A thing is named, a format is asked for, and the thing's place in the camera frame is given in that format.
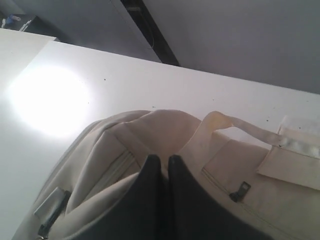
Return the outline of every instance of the bag handle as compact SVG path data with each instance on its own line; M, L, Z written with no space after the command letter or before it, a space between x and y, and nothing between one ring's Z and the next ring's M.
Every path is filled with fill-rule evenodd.
M192 174L200 173L203 166L210 160L211 135L216 130L236 127L252 137L297 154L320 159L320 147L290 137L259 128L239 118L227 116L219 111L210 112L201 122L188 143L179 151Z

